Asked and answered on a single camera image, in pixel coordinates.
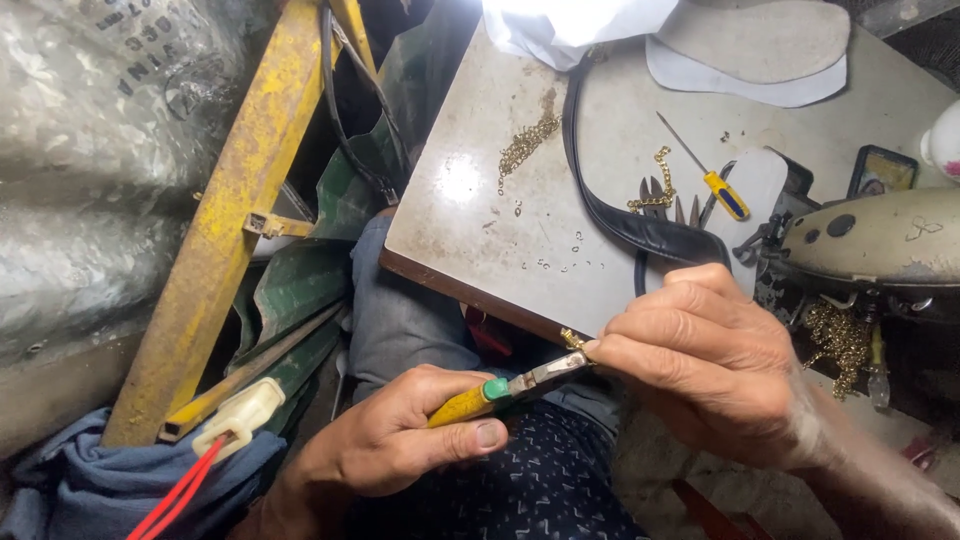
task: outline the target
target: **white paper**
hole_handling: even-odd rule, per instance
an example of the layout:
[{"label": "white paper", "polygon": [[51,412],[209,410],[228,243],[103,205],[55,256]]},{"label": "white paper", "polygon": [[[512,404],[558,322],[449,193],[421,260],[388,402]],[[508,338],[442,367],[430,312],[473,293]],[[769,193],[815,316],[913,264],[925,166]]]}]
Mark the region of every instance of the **white paper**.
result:
[{"label": "white paper", "polygon": [[483,0],[497,49],[567,71],[590,45],[658,31],[679,0]]},{"label": "white paper", "polygon": [[647,68],[661,86],[685,92],[715,92],[742,96],[787,109],[828,98],[847,85],[847,55],[809,77],[786,83],[756,85],[735,79],[647,36]]},{"label": "white paper", "polygon": [[[727,182],[736,189],[743,203],[750,209],[750,216],[744,221],[736,221],[722,205],[717,203],[707,221],[707,231],[720,236],[727,244],[733,278],[740,286],[740,290],[750,298],[754,297],[756,265],[741,264],[733,256],[733,248],[742,244],[756,232],[760,225],[770,220],[780,192],[783,191],[786,175],[786,161],[776,152],[765,148],[748,148],[736,157],[736,165],[730,171]],[[701,197],[700,201],[703,205],[707,200]],[[684,209],[687,212],[690,212],[692,202],[692,198],[689,200],[684,198]],[[644,277],[647,292],[663,287],[663,275],[673,270],[672,264],[672,261],[655,255],[647,258],[647,273]]]}]

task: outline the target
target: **metal bracket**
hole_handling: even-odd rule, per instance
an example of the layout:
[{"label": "metal bracket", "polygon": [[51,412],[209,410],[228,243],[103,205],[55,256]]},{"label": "metal bracket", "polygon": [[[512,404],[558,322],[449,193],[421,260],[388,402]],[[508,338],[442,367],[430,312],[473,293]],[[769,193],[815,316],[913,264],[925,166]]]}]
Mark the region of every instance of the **metal bracket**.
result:
[{"label": "metal bracket", "polygon": [[282,217],[273,213],[251,212],[243,222],[243,230],[257,233],[264,238],[274,236],[296,236],[303,238],[313,231],[314,224],[309,221]]}]

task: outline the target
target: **chain link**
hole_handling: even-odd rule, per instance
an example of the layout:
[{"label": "chain link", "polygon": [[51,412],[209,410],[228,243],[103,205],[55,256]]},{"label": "chain link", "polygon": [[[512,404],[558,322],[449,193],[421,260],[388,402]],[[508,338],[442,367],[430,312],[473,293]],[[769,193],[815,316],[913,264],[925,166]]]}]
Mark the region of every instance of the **chain link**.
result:
[{"label": "chain link", "polygon": [[854,317],[852,309],[839,309],[823,300],[810,308],[804,325],[810,329],[810,339],[821,349],[804,364],[804,369],[821,358],[833,358],[840,368],[840,377],[833,382],[833,397],[844,401],[853,393],[860,369],[870,357],[871,325]]},{"label": "chain link", "polygon": [[654,161],[657,162],[657,165],[660,166],[660,171],[663,173],[663,196],[654,199],[627,201],[627,208],[630,209],[631,212],[640,213],[640,210],[646,205],[664,206],[665,208],[670,208],[670,206],[673,205],[673,196],[677,194],[677,190],[674,189],[673,184],[670,183],[670,167],[668,167],[666,161],[663,160],[663,157],[669,153],[670,147],[664,146],[660,148],[659,152],[654,154]]},{"label": "chain link", "polygon": [[560,116],[549,114],[536,126],[527,126],[514,135],[514,142],[500,151],[500,178],[496,180],[496,193],[503,195],[503,179],[513,174],[520,164],[529,158],[553,132],[560,128]]}]

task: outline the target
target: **blue jeans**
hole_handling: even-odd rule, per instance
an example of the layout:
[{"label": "blue jeans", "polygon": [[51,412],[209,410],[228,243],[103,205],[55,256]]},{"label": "blue jeans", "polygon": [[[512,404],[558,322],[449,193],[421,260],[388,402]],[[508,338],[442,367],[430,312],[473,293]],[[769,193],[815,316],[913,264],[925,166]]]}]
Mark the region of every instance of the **blue jeans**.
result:
[{"label": "blue jeans", "polygon": [[[519,359],[512,366],[515,371],[485,366],[469,346],[472,339],[456,300],[380,268],[377,260],[392,220],[374,217],[353,250],[354,333],[348,372],[359,380],[354,403],[420,364],[511,378],[566,354],[559,346],[545,349],[543,357]],[[573,382],[543,398],[586,416],[612,442],[623,392],[615,383],[604,385]]]}]

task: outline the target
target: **brown table edge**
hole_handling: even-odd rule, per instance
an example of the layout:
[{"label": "brown table edge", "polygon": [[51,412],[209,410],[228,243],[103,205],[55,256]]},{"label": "brown table edge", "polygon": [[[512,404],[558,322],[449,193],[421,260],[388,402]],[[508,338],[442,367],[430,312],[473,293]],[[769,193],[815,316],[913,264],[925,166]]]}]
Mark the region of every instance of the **brown table edge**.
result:
[{"label": "brown table edge", "polygon": [[[563,326],[556,321],[547,319],[529,309],[517,306],[472,285],[451,278],[447,274],[438,272],[401,254],[392,252],[386,247],[380,252],[379,261],[380,266],[383,268],[399,274],[412,282],[417,282],[463,302],[468,306],[476,307],[484,313],[530,331],[543,339],[560,345],[565,344],[564,339],[560,336],[560,330]],[[573,330],[588,339],[588,334],[578,331],[577,329]]]}]

